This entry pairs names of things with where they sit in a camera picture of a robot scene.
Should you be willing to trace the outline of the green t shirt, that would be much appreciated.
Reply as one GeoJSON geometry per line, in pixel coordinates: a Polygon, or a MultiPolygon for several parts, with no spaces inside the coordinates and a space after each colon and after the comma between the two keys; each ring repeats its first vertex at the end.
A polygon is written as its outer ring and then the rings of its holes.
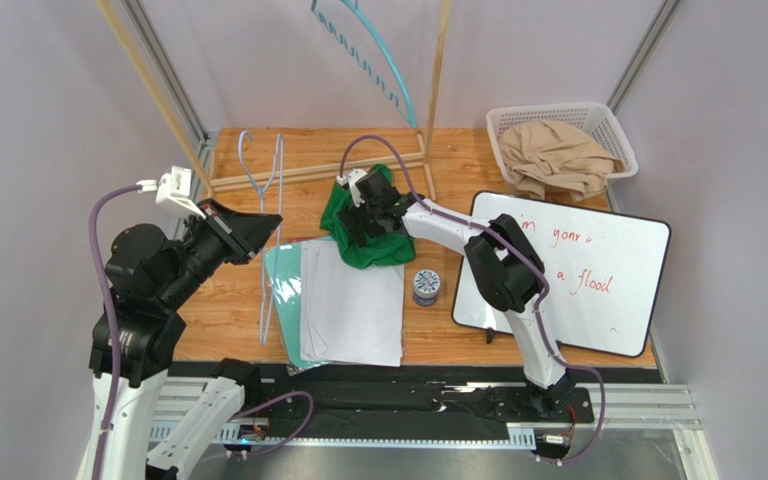
{"type": "MultiPolygon", "coordinates": [[[[367,171],[383,172],[392,184],[392,172],[389,167],[377,164],[367,171]]],[[[411,197],[411,206],[413,206],[416,200],[412,195],[407,195],[411,197]]],[[[347,207],[351,202],[350,192],[334,183],[320,219],[320,228],[337,242],[338,252],[346,264],[365,269],[370,266],[402,265],[416,258],[414,240],[410,235],[405,237],[386,234],[381,238],[372,239],[367,247],[355,245],[347,232],[347,207]]]]}

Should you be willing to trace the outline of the beige t shirt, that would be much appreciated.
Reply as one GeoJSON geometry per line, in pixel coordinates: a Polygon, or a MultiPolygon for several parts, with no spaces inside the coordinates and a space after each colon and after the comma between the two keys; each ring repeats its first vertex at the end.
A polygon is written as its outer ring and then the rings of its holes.
{"type": "Polygon", "coordinates": [[[603,193],[610,175],[626,171],[621,158],[563,121],[512,126],[498,137],[498,147],[514,189],[533,199],[566,193],[575,202],[583,201],[603,193]]]}

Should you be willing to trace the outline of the light blue hanger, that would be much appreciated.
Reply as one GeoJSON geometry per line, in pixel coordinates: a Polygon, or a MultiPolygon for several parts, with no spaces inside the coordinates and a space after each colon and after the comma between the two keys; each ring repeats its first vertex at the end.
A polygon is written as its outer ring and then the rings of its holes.
{"type": "Polygon", "coordinates": [[[411,128],[418,126],[412,95],[385,38],[359,1],[317,1],[309,13],[411,128]]]}

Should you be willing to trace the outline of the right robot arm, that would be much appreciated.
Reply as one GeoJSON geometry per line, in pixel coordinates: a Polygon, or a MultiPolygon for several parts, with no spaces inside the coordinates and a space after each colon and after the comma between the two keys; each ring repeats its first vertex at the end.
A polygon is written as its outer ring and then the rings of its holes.
{"type": "Polygon", "coordinates": [[[485,303],[505,316],[526,381],[551,406],[568,397],[574,382],[537,308],[548,289],[544,266],[516,220],[508,214],[476,219],[416,192],[402,194],[380,172],[354,169],[338,176],[336,183],[351,198],[337,217],[352,244],[365,247],[393,233],[431,241],[463,256],[485,303]]]}

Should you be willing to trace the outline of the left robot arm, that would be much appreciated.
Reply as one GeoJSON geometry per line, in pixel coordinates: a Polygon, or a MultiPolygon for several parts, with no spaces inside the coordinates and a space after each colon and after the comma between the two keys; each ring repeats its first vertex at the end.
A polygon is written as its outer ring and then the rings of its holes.
{"type": "Polygon", "coordinates": [[[180,240],[141,223],[120,232],[104,267],[112,305],[92,332],[95,411],[91,479],[185,479],[231,416],[263,397],[261,370],[231,358],[213,369],[200,397],[154,448],[159,394],[186,323],[179,309],[225,264],[245,265],[282,222],[213,199],[197,205],[180,240]]]}

